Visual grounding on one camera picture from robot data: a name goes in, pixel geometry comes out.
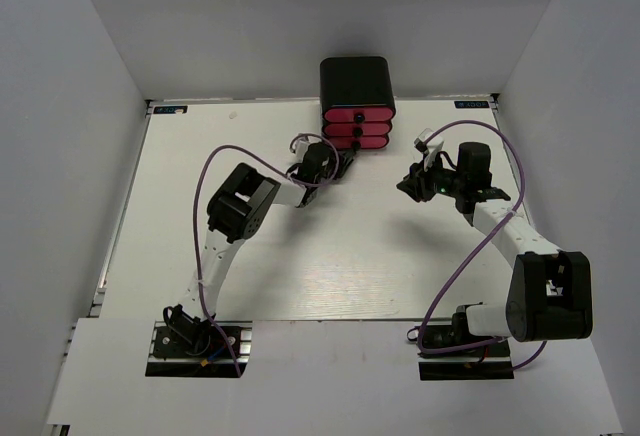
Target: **black bracket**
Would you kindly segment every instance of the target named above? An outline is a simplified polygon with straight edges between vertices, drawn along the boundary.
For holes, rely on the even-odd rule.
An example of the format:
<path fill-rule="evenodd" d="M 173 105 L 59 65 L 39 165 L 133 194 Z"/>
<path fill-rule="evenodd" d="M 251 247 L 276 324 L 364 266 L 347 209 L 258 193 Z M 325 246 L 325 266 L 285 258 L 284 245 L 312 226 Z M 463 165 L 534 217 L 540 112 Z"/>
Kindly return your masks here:
<path fill-rule="evenodd" d="M 227 337 L 235 339 L 232 344 L 236 355 L 241 353 L 241 326 L 222 326 Z M 183 341 L 167 326 L 158 326 L 155 330 L 152 356 L 155 360 L 147 361 L 145 376 L 181 377 L 181 378 L 237 378 L 237 371 L 232 364 L 231 354 L 220 334 L 210 328 L 206 345 L 197 352 L 187 349 Z M 246 362 L 240 362 L 241 373 L 244 373 Z"/>
<path fill-rule="evenodd" d="M 446 156 L 446 153 L 438 153 L 427 170 L 424 169 L 424 159 L 428 156 L 425 154 L 422 162 L 411 165 L 409 174 L 396 187 L 416 202 L 431 201 L 436 194 L 452 197 L 456 209 L 470 224 L 477 203 L 492 199 L 511 200 L 503 190 L 491 186 L 489 146 L 473 142 L 460 144 L 455 169 L 444 167 L 443 154 Z"/>
<path fill-rule="evenodd" d="M 448 348 L 460 344 L 478 342 L 485 337 L 469 335 L 464 311 L 453 315 L 451 325 L 430 324 L 427 326 L 422 345 L 429 349 Z M 418 370 L 421 381 L 493 380 L 513 379 L 509 343 L 492 344 L 466 351 L 444 354 L 420 354 Z M 460 357 L 475 359 L 460 362 Z"/>
<path fill-rule="evenodd" d="M 218 230 L 233 243 L 249 239 L 260 229 L 280 183 L 240 163 L 207 205 L 209 231 Z"/>
<path fill-rule="evenodd" d="M 547 294 L 548 282 L 557 294 Z M 518 255 L 506 313 L 509 330 L 518 341 L 589 337 L 593 329 L 589 260 L 581 252 Z"/>
<path fill-rule="evenodd" d="M 192 318 L 182 310 L 182 305 L 167 306 L 162 312 L 164 324 L 167 325 L 176 337 L 181 340 L 182 345 L 192 353 L 199 353 L 203 347 L 209 344 L 209 330 L 211 325 L 208 321 L 200 321 L 199 318 Z"/>
<path fill-rule="evenodd" d="M 337 164 L 338 170 L 334 179 L 338 180 L 345 175 L 355 156 L 355 149 L 338 151 L 338 161 L 336 161 L 335 153 L 330 146 L 325 143 L 313 143 L 307 148 L 302 162 L 292 165 L 287 170 L 287 174 L 303 183 L 319 184 L 331 177 Z M 318 188 L 307 188 L 299 207 L 303 208 L 313 201 L 317 190 Z"/>

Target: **white arm segment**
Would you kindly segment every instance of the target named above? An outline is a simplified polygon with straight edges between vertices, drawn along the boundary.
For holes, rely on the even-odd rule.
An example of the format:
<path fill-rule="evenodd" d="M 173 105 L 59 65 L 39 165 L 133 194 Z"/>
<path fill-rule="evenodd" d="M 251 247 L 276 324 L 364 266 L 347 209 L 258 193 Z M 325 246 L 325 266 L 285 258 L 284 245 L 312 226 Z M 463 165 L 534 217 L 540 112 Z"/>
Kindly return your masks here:
<path fill-rule="evenodd" d="M 476 204 L 473 227 L 485 236 L 511 211 L 512 204 L 503 199 L 493 199 Z M 531 227 L 524 215 L 516 213 L 507 225 L 491 240 L 513 268 L 519 254 L 533 252 L 540 255 L 557 254 L 561 249 Z"/>
<path fill-rule="evenodd" d="M 291 152 L 296 155 L 296 160 L 299 163 L 302 162 L 304 155 L 307 154 L 309 146 L 311 146 L 311 141 L 309 141 L 309 138 L 305 137 L 296 139 L 295 143 L 293 143 L 293 146 L 290 148 Z"/>
<path fill-rule="evenodd" d="M 416 138 L 416 140 L 413 142 L 413 145 L 417 149 L 420 146 L 420 144 L 424 144 L 424 142 L 427 140 L 427 138 L 429 136 L 431 136 L 432 134 L 433 134 L 433 131 L 431 129 L 429 129 L 429 128 L 425 129 Z M 424 160 L 424 169 L 425 170 L 427 170 L 427 169 L 429 169 L 431 167 L 431 165 L 435 161 L 436 156 L 438 155 L 438 153 L 440 151 L 442 151 L 442 147 L 443 146 L 444 146 L 444 139 L 442 139 L 441 136 L 436 136 L 431 141 L 429 141 L 429 144 L 427 144 L 427 147 L 426 147 L 426 151 L 428 151 L 428 154 L 427 154 L 426 159 Z"/>
<path fill-rule="evenodd" d="M 227 237 L 220 231 L 207 231 L 204 249 L 200 250 L 202 258 L 202 289 L 204 290 L 204 301 L 209 314 L 212 316 L 216 313 L 220 289 L 227 278 L 231 262 L 245 241 L 245 239 L 239 239 L 234 243 L 228 243 Z M 206 317 L 200 305 L 199 284 L 196 270 L 187 291 L 180 299 L 180 304 L 184 312 L 189 316 L 204 320 Z"/>
<path fill-rule="evenodd" d="M 276 193 L 276 199 L 273 200 L 273 204 L 280 204 L 282 206 L 298 207 L 302 203 L 307 189 L 303 186 L 292 183 L 291 181 L 281 181 L 280 188 Z"/>
<path fill-rule="evenodd" d="M 512 204 L 502 199 L 476 204 L 473 226 L 485 236 L 511 211 Z M 561 249 L 531 227 L 522 214 L 516 214 L 491 241 L 511 268 L 519 254 L 557 254 Z M 475 336 L 511 336 L 503 304 L 481 304 L 466 310 L 469 332 Z"/>

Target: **stacked containers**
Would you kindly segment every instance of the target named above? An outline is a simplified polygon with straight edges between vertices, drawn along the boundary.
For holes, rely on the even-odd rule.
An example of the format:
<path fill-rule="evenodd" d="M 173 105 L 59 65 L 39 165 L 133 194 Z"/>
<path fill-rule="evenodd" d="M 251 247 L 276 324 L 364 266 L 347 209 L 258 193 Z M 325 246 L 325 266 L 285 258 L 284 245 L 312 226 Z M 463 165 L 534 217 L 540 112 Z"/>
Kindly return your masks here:
<path fill-rule="evenodd" d="M 320 63 L 322 132 L 338 149 L 381 149 L 396 114 L 387 61 L 380 56 Z"/>

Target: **red container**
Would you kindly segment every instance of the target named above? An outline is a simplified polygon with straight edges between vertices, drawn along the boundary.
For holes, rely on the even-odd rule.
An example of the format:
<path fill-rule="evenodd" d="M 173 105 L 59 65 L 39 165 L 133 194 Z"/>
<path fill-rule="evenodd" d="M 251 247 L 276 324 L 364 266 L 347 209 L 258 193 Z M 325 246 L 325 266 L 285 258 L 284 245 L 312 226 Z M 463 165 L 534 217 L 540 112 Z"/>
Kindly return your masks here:
<path fill-rule="evenodd" d="M 389 144 L 389 136 L 364 136 L 362 138 L 331 138 L 336 149 L 351 149 L 353 144 L 359 144 L 360 149 L 382 149 Z"/>
<path fill-rule="evenodd" d="M 373 123 L 390 121 L 393 115 L 391 108 L 332 108 L 324 113 L 324 119 L 329 123 Z"/>
<path fill-rule="evenodd" d="M 325 136 L 328 138 L 335 137 L 355 137 L 362 136 L 384 136 L 391 131 L 391 123 L 335 123 L 325 124 L 322 128 Z"/>

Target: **black mounting base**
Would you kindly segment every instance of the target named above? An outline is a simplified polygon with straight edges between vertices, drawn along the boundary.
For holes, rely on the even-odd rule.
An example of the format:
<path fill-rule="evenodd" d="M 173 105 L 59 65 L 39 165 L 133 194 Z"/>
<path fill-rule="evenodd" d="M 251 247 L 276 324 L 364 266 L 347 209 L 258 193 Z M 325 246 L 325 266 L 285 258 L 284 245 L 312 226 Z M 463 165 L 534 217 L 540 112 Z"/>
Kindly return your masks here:
<path fill-rule="evenodd" d="M 451 325 L 429 325 L 425 331 L 423 346 L 427 349 L 441 349 L 457 345 L 450 341 L 452 333 Z M 506 341 L 470 351 L 423 354 L 420 357 L 420 381 L 513 379 L 511 350 Z"/>
<path fill-rule="evenodd" d="M 242 328 L 240 326 L 222 326 L 229 338 L 235 338 L 233 351 L 240 355 Z M 211 364 L 203 366 L 202 360 L 219 352 Z M 151 356 L 155 358 L 147 361 L 145 376 L 150 377 L 181 377 L 181 378 L 237 378 L 236 368 L 231 360 L 229 350 L 224 346 L 222 337 L 215 328 L 211 328 L 209 344 L 200 353 L 194 354 L 185 349 L 182 339 L 167 326 L 156 328 Z M 239 363 L 240 371 L 244 373 L 247 363 Z"/>

